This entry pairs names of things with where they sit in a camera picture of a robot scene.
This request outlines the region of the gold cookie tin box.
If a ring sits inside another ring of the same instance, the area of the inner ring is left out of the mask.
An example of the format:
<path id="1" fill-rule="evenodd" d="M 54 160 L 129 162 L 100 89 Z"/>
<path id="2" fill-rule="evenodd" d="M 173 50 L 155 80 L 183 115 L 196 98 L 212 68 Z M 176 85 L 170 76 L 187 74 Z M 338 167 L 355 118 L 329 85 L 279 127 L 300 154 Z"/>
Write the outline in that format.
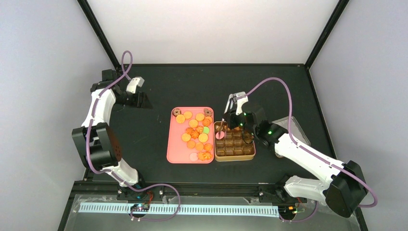
<path id="1" fill-rule="evenodd" d="M 220 131 L 220 121 L 214 123 L 215 133 Z M 225 137 L 215 138 L 215 159 L 218 162 L 249 161 L 256 154 L 253 137 L 241 128 L 227 128 Z"/>

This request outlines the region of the green round cookie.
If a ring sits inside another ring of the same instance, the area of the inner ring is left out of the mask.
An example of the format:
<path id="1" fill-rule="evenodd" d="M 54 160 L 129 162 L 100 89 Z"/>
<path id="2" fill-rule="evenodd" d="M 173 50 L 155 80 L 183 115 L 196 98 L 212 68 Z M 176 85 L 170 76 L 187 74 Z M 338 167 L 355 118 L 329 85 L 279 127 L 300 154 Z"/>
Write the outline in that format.
<path id="1" fill-rule="evenodd" d="M 209 132 L 210 132 L 209 127 L 203 127 L 203 133 L 209 134 Z"/>

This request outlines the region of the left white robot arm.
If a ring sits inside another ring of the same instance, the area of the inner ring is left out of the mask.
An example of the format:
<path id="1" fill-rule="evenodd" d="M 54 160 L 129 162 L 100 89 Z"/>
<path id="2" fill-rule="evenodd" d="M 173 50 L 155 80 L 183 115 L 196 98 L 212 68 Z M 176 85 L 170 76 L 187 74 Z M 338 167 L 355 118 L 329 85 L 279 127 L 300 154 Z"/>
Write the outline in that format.
<path id="1" fill-rule="evenodd" d="M 131 78 L 125 90 L 118 85 L 122 79 L 114 70 L 103 71 L 102 81 L 90 88 L 87 116 L 71 135 L 85 168 L 109 175 L 122 190 L 130 188 L 139 193 L 144 190 L 143 177 L 124 160 L 120 143 L 110 128 L 110 118 L 116 104 L 143 109 L 151 109 L 152 105 L 147 94 L 137 90 L 144 84 L 142 77 Z"/>

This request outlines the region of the pink plastic tray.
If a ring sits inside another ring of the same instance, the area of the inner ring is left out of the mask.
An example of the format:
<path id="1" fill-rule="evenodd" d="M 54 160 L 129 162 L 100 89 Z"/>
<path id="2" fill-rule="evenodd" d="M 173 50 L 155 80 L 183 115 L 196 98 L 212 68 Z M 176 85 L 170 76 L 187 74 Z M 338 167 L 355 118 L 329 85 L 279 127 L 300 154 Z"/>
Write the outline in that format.
<path id="1" fill-rule="evenodd" d="M 204 108 L 210 107 L 175 107 L 181 115 L 171 114 L 166 158 L 172 164 L 209 164 L 215 158 L 214 115 L 204 115 Z M 203 133 L 203 127 L 209 127 L 208 141 L 201 143 L 198 136 Z M 213 158 L 208 161 L 189 159 L 191 153 L 210 152 Z"/>

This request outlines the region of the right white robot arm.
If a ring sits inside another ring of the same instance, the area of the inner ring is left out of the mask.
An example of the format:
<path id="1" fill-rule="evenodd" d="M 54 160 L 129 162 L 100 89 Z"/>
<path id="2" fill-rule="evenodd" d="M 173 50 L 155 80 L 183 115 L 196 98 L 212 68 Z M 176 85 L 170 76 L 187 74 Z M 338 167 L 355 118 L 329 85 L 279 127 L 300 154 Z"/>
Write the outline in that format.
<path id="1" fill-rule="evenodd" d="M 275 186 L 274 195 L 282 202 L 291 197 L 312 199 L 327 205 L 335 214 L 349 218 L 368 194 L 360 165 L 333 159 L 297 139 L 288 128 L 268 121 L 264 109 L 248 102 L 245 95 L 230 94 L 222 122 L 242 129 L 268 150 L 307 170 L 316 179 L 291 176 Z"/>

